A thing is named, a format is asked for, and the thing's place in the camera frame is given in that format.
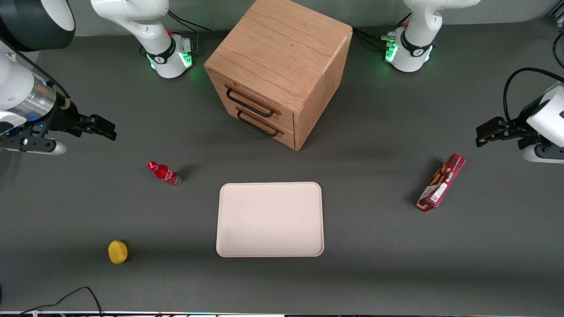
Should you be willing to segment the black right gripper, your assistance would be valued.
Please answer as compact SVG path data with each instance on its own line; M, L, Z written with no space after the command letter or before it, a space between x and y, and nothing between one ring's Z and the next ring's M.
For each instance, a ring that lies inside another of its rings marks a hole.
M93 114L90 117L83 116L79 113L76 104L70 101L68 107L66 100L57 100L54 108L48 117L48 132L63 132L71 134L77 138L81 138L82 134L101 135L105 138L115 141L117 132L115 132L115 124L105 118ZM89 119L89 122L83 122L83 119Z

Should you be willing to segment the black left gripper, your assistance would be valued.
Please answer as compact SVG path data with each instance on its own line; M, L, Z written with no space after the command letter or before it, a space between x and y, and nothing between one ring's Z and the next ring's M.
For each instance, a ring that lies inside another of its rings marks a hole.
M541 100L542 97L534 99L527 106L524 106L515 118L510 118L509 108L506 103L506 120L510 124L509 135L520 138L518 141L519 149L525 149L527 146L536 144L542 144L545 147L549 145L548 139L541 136L539 132L527 123L527 119L545 104ZM483 147L498 140L504 141L507 137L507 127L505 119L499 116L481 124L476 128L476 147Z

